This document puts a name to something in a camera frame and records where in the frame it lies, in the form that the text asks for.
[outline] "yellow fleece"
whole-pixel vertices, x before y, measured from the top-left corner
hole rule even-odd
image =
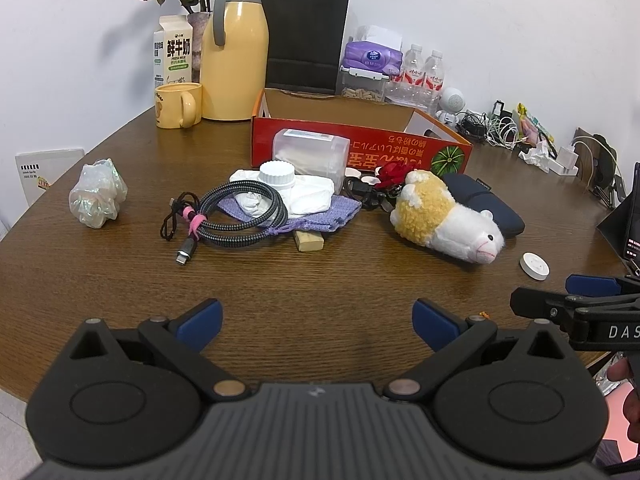
[[[407,179],[408,183],[396,201],[399,219],[396,232],[402,238],[424,246],[431,240],[436,227],[442,224],[456,205],[456,201],[446,184],[433,173],[423,170],[415,173],[417,176],[410,173],[412,178]]]

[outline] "yellow mug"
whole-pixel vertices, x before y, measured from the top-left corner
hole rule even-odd
[[[156,88],[156,126],[191,128],[202,120],[202,85],[171,83]]]

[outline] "black gripper base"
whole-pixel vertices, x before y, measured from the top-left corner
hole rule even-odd
[[[417,404],[370,384],[264,384],[215,404],[177,449],[139,465],[88,471],[47,462],[30,480],[604,480],[587,463],[518,472],[464,455]]]

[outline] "pink cable tie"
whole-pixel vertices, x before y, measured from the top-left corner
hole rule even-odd
[[[184,218],[187,222],[189,221],[189,213],[195,213],[195,210],[190,205],[185,207],[182,212],[182,218]]]
[[[200,237],[198,236],[198,227],[200,227],[200,224],[202,224],[206,219],[207,217],[204,215],[198,214],[194,216],[193,220],[189,222],[189,236],[193,233],[196,236],[196,240],[200,240]]]

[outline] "watermelon illustration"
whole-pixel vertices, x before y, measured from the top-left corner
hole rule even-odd
[[[465,153],[457,146],[442,148],[431,159],[431,173],[437,176],[457,173],[465,161]]]

